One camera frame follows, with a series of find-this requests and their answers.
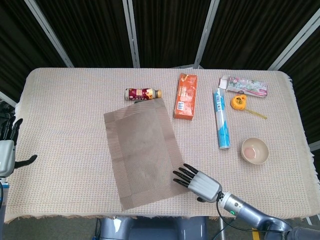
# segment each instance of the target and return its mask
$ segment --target robotic hand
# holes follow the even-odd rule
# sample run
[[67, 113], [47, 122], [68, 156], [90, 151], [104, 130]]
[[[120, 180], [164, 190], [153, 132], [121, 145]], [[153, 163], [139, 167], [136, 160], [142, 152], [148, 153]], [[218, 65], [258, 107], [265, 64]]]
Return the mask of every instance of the robotic hand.
[[23, 119], [19, 119], [13, 125], [15, 120], [16, 117], [14, 116], [5, 121], [0, 127], [0, 178], [9, 177], [14, 172], [14, 169], [32, 164], [37, 158], [37, 155], [33, 155], [29, 160], [15, 161], [19, 128]]
[[[226, 224], [239, 230], [263, 232], [265, 233], [265, 240], [320, 239], [320, 231], [302, 227], [295, 227], [292, 229], [292, 227], [284, 220], [264, 214], [230, 192], [222, 192], [221, 184], [205, 173], [198, 171], [188, 164], [183, 165], [190, 171], [179, 167], [179, 170], [184, 174], [178, 171], [173, 171], [173, 173], [182, 180], [174, 178], [173, 181], [185, 186], [198, 195], [197, 200], [199, 202], [216, 202], [218, 214]], [[222, 217], [218, 203], [220, 203], [221, 207], [229, 213], [244, 220], [257, 230], [243, 229], [229, 224]]]

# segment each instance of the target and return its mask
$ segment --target black curtain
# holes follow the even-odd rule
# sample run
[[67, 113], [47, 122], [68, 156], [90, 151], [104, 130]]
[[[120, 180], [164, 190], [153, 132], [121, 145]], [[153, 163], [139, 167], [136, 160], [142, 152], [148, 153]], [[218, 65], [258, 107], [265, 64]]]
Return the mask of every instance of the black curtain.
[[210, 0], [133, 0], [141, 68], [194, 64]]
[[200, 65], [267, 70], [319, 7], [318, 0], [220, 0]]
[[28, 74], [66, 65], [24, 0], [0, 1], [0, 91], [18, 102]]
[[292, 78], [308, 143], [320, 141], [320, 27], [280, 68], [280, 71]]
[[133, 67], [121, 0], [36, 2], [75, 67]]

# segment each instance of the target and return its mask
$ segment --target floor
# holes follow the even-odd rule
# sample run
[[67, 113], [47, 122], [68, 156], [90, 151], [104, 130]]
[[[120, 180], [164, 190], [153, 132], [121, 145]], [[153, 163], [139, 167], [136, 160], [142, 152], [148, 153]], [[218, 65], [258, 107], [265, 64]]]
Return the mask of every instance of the floor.
[[[313, 225], [308, 225], [304, 219], [288, 219], [287, 222], [293, 227], [306, 227], [320, 230], [320, 220], [317, 216], [310, 218]], [[233, 224], [242, 227], [250, 228], [250, 226], [241, 222], [234, 221]], [[15, 219], [9, 224], [3, 226], [4, 240], [91, 240], [95, 233], [96, 219], [88, 219], [83, 217], [65, 218], [61, 216], [45, 217], [41, 219], [20, 218]], [[220, 229], [219, 221], [207, 220], [207, 230], [209, 240], [213, 238], [216, 232]], [[227, 227], [225, 230], [227, 240], [257, 240], [253, 238], [251, 232], [240, 231]]]

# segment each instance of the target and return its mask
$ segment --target table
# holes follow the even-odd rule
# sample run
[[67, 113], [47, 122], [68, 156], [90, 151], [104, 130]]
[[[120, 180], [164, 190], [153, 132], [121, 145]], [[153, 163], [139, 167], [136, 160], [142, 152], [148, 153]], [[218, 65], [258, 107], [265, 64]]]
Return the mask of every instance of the table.
[[[198, 76], [195, 116], [174, 119], [180, 73]], [[247, 107], [261, 119], [227, 107], [231, 148], [220, 150], [212, 92], [222, 75], [268, 83], [268, 96], [249, 96]], [[279, 71], [223, 69], [38, 68], [30, 73], [17, 118], [23, 118], [16, 160], [37, 154], [17, 169], [5, 221], [20, 216], [217, 216], [215, 206], [199, 203], [192, 192], [126, 211], [121, 210], [104, 124], [104, 113], [132, 104], [125, 88], [161, 89], [184, 161], [219, 181], [261, 211], [280, 218], [320, 213], [319, 181], [304, 135], [289, 77]], [[235, 95], [227, 92], [226, 101]], [[264, 140], [263, 165], [245, 162], [241, 143]]]

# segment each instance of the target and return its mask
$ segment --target white and blue can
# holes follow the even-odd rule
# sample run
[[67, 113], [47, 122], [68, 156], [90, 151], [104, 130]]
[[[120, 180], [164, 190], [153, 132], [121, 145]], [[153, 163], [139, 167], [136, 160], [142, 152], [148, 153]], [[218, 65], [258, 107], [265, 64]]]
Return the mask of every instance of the white and blue can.
[[213, 92], [213, 103], [219, 148], [229, 149], [230, 137], [227, 125], [226, 102], [223, 89], [217, 88], [217, 90]]

